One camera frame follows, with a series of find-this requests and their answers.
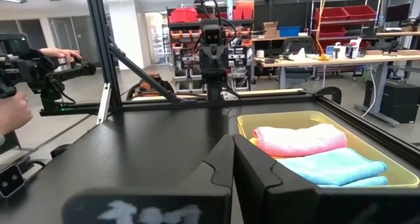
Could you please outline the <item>black box under workbench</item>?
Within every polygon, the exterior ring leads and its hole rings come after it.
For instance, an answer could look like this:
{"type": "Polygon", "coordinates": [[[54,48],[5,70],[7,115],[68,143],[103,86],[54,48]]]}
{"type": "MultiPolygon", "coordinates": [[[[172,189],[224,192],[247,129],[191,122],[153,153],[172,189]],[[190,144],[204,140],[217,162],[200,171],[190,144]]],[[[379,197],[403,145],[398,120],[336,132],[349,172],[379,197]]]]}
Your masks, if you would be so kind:
{"type": "Polygon", "coordinates": [[[420,106],[420,86],[388,79],[379,112],[398,123],[415,123],[420,106]]]}

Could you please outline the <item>blue storage bin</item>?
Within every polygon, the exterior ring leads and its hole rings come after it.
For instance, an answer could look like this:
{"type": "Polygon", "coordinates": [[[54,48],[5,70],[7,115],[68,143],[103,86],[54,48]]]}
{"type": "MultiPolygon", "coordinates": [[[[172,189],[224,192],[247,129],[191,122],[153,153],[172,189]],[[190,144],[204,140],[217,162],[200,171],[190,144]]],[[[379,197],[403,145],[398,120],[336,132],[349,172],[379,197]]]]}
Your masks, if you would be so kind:
{"type": "Polygon", "coordinates": [[[280,37],[295,37],[299,35],[300,26],[279,27],[280,37]]]}

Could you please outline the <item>pink microfiber towel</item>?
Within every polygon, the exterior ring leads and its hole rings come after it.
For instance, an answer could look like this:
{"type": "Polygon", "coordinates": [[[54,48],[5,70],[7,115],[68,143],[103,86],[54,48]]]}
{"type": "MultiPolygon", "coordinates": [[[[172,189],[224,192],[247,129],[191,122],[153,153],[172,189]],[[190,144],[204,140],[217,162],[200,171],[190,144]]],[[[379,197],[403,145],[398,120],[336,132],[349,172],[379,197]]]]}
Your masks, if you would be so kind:
{"type": "Polygon", "coordinates": [[[253,136],[261,150],[282,158],[309,156],[347,147],[345,133],[326,123],[300,129],[263,126],[254,129],[253,136]]]}

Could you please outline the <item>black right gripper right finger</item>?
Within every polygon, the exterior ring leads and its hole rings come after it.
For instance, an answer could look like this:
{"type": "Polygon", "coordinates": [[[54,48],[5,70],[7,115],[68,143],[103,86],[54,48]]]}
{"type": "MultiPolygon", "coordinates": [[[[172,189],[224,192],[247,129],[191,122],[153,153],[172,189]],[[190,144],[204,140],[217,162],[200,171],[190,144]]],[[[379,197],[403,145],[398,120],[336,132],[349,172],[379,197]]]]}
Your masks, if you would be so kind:
{"type": "Polygon", "coordinates": [[[420,189],[321,188],[233,138],[245,224],[420,224],[420,189]]]}

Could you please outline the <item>person's hand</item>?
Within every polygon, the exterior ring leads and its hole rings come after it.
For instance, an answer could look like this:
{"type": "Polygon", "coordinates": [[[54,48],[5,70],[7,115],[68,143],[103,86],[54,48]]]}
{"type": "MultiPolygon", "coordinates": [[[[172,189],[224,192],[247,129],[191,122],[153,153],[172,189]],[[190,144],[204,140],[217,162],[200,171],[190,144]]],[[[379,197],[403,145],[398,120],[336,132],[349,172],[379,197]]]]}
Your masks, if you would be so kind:
{"type": "Polygon", "coordinates": [[[71,49],[57,49],[57,48],[43,48],[39,50],[45,56],[55,57],[55,58],[64,58],[69,64],[74,62],[76,59],[82,59],[79,51],[71,49]]]}
{"type": "Polygon", "coordinates": [[[21,128],[33,118],[26,94],[17,91],[7,99],[0,99],[0,134],[6,135],[21,128]]]}

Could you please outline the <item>blue microfiber towel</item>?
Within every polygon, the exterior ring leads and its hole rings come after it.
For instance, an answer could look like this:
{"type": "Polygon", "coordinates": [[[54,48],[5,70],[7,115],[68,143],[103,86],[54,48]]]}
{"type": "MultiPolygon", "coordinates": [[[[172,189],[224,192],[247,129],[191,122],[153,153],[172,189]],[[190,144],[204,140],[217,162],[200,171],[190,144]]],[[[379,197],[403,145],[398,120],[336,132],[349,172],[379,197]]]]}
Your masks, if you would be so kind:
{"type": "Polygon", "coordinates": [[[379,187],[389,183],[382,175],[387,170],[384,162],[368,160],[351,148],[277,162],[320,187],[379,187]]]}

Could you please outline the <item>orange microfiber towel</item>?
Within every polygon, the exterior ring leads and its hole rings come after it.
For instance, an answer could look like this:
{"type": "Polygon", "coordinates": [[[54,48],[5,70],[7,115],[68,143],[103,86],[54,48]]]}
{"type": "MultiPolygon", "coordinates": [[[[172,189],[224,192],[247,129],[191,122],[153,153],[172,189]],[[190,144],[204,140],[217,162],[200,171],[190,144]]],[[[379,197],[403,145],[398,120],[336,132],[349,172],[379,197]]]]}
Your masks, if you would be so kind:
{"type": "Polygon", "coordinates": [[[272,158],[288,158],[287,150],[275,137],[269,137],[264,135],[263,137],[252,137],[249,141],[272,158]]]}

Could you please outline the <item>red storage shelving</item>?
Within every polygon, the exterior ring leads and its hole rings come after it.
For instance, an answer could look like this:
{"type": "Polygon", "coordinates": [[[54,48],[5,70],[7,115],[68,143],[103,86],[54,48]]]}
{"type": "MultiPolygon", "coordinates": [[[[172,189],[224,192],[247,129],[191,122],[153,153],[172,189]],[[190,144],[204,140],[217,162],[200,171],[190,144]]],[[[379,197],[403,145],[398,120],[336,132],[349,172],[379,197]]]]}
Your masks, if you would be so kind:
{"type": "Polygon", "coordinates": [[[308,8],[308,33],[318,50],[336,42],[361,39],[362,49],[379,40],[383,0],[313,0],[308,8]]]}

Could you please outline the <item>black upright frame post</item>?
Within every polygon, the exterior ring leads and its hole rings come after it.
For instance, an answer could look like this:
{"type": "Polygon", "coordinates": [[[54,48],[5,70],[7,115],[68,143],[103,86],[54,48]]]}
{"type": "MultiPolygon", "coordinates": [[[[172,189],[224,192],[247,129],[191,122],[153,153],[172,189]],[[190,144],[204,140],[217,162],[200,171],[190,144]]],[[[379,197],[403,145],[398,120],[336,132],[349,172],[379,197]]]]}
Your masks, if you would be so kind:
{"type": "Polygon", "coordinates": [[[119,91],[119,83],[116,76],[116,69],[112,57],[115,56],[122,61],[138,77],[149,83],[163,98],[170,103],[169,108],[190,106],[194,100],[182,99],[174,93],[166,90],[156,80],[149,76],[143,69],[139,68],[126,54],[112,43],[109,31],[106,27],[106,15],[103,0],[87,0],[89,12],[92,18],[94,36],[98,47],[99,58],[102,63],[102,72],[104,81],[110,84],[111,101],[110,108],[112,112],[125,111],[125,104],[122,102],[119,91]]]}

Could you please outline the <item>black office chair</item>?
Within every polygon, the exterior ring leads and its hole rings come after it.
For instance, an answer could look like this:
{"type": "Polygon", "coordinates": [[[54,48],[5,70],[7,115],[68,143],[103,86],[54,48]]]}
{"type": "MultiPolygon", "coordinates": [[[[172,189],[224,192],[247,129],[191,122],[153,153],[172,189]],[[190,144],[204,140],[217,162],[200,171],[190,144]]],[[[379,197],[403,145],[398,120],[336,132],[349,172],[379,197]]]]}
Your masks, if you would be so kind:
{"type": "MultiPolygon", "coordinates": [[[[314,40],[309,37],[288,37],[281,49],[284,60],[304,60],[307,54],[314,54],[314,40]]],[[[313,78],[314,70],[311,66],[300,66],[285,69],[285,86],[287,88],[298,87],[302,83],[313,78]]]]}

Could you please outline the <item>wooden workbench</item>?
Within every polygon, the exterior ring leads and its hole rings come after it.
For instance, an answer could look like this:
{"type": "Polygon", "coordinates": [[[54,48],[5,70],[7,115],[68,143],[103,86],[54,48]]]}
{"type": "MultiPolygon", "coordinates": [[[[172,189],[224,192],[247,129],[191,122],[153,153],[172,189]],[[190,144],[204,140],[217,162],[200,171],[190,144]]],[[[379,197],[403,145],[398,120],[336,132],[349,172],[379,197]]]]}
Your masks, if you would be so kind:
{"type": "Polygon", "coordinates": [[[379,120],[387,122],[392,127],[400,125],[396,120],[380,113],[380,107],[383,98],[383,91],[387,80],[388,62],[406,62],[406,61],[420,61],[420,55],[368,55],[362,58],[347,58],[347,59],[329,59],[329,60],[318,60],[318,59],[302,59],[302,60],[275,60],[274,63],[266,63],[265,58],[254,58],[256,62],[260,63],[263,68],[278,68],[278,88],[283,89],[285,87],[285,69],[289,68],[301,68],[303,66],[311,66],[313,68],[322,66],[325,70],[328,66],[346,66],[346,65],[362,65],[369,64],[373,66],[379,63],[375,77],[373,80],[373,93],[371,96],[371,105],[369,107],[355,104],[355,109],[364,112],[364,115],[369,114],[379,120]]]}

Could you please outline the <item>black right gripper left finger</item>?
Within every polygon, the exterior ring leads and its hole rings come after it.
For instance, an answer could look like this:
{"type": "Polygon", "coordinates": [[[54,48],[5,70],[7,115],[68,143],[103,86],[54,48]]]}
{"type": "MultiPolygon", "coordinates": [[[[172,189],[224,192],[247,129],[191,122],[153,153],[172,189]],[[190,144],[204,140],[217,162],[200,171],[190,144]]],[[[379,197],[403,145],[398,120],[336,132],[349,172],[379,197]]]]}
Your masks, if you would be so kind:
{"type": "Polygon", "coordinates": [[[235,142],[225,135],[172,187],[85,189],[62,207],[63,224],[230,224],[235,142]]]}

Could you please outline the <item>white bracket strip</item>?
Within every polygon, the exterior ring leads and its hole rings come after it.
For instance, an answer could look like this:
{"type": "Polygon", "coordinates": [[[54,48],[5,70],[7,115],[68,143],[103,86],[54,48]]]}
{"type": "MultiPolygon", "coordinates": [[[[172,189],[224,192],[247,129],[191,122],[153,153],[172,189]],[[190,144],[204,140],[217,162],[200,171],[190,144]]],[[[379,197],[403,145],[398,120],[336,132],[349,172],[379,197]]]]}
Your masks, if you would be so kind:
{"type": "Polygon", "coordinates": [[[98,115],[96,119],[97,125],[102,124],[104,121],[107,120],[111,94],[112,94],[111,84],[105,83],[102,90],[102,95],[100,98],[100,106],[98,109],[98,115]]]}

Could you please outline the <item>yellow translucent plastic bin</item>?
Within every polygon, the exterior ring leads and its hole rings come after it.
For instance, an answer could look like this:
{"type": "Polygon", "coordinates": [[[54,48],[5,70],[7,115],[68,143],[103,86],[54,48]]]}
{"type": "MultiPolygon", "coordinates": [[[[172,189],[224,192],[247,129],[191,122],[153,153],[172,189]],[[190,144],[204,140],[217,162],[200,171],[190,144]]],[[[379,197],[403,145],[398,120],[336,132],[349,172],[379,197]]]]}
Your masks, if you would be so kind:
{"type": "Polygon", "coordinates": [[[300,112],[280,112],[271,114],[249,114],[238,117],[238,129],[241,135],[250,139],[252,130],[258,126],[285,127],[287,129],[302,129],[311,125],[320,125],[322,123],[331,124],[342,131],[347,138],[350,148],[359,152],[362,156],[369,159],[377,159],[388,166],[388,170],[382,174],[390,181],[389,187],[392,188],[416,188],[420,185],[420,178],[413,173],[411,169],[394,161],[389,155],[384,153],[384,149],[368,138],[362,132],[349,128],[333,120],[325,114],[314,111],[300,112]]]}

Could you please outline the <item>black monitor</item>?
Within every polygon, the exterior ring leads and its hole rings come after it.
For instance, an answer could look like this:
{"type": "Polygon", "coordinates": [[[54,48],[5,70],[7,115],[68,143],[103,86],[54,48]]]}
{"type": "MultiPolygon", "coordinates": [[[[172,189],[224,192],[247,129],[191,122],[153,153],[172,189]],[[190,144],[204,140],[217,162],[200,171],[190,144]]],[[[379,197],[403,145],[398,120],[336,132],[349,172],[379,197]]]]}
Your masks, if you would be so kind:
{"type": "Polygon", "coordinates": [[[411,10],[410,3],[400,5],[393,5],[387,8],[385,21],[386,22],[401,22],[409,17],[411,10]]]}

